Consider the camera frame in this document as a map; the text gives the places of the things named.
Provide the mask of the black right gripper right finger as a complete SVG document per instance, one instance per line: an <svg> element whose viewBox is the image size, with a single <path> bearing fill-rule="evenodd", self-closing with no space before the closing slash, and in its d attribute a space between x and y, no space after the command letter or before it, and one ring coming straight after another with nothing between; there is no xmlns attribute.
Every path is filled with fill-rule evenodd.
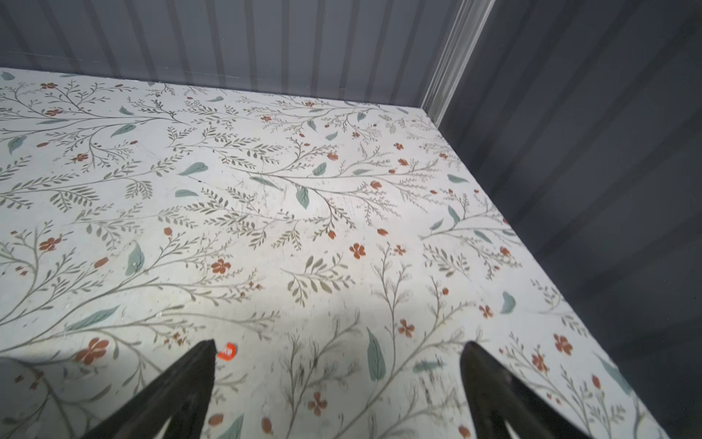
<svg viewBox="0 0 702 439"><path fill-rule="evenodd" d="M586 438L478 343L460 358L464 392L477 438Z"/></svg>

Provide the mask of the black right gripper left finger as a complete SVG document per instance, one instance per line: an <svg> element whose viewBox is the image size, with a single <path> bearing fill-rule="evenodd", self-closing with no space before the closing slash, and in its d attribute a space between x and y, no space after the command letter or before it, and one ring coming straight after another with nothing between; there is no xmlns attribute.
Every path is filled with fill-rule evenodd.
<svg viewBox="0 0 702 439"><path fill-rule="evenodd" d="M215 341L203 340L86 438L199 438L215 382Z"/></svg>

